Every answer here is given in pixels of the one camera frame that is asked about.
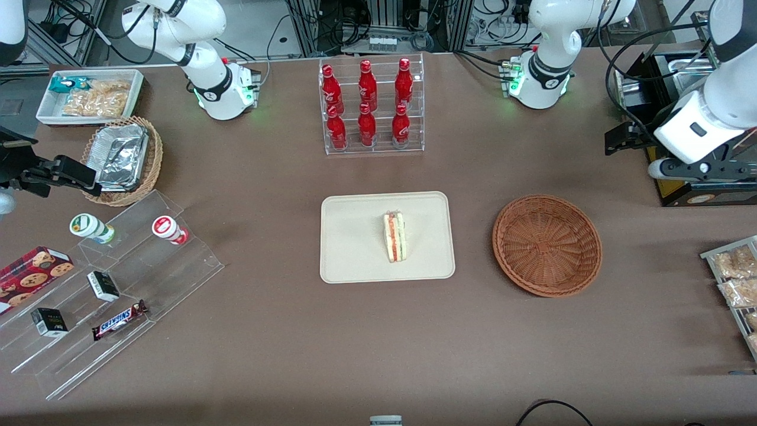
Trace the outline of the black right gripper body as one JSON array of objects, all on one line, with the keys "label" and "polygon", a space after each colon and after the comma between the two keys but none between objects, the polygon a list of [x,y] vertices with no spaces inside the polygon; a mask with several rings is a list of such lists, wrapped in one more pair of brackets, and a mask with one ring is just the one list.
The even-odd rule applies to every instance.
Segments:
[{"label": "black right gripper body", "polygon": [[5,127],[1,127],[1,141],[2,188],[49,197],[52,174],[49,160],[33,150],[38,141]]}]

